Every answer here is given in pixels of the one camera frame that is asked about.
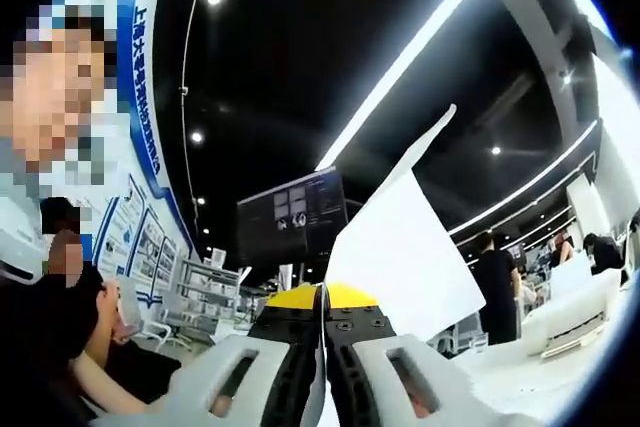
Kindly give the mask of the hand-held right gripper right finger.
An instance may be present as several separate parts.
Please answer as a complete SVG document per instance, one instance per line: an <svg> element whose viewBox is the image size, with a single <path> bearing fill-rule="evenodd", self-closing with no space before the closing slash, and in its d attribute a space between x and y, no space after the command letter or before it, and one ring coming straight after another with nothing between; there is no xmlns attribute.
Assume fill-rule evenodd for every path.
<svg viewBox="0 0 640 427"><path fill-rule="evenodd" d="M463 371L416 336L397 334L368 294L327 284L323 303L326 375L340 425L539 425L479 399Z"/></svg>

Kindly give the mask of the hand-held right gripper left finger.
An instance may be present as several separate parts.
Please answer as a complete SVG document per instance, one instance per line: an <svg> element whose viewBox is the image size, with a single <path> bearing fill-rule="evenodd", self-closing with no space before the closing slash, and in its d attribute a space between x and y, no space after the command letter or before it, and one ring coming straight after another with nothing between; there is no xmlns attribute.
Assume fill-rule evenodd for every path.
<svg viewBox="0 0 640 427"><path fill-rule="evenodd" d="M95 426L316 426L324 407L323 288L271 297L246 335L228 335L173 376L150 411Z"/></svg>

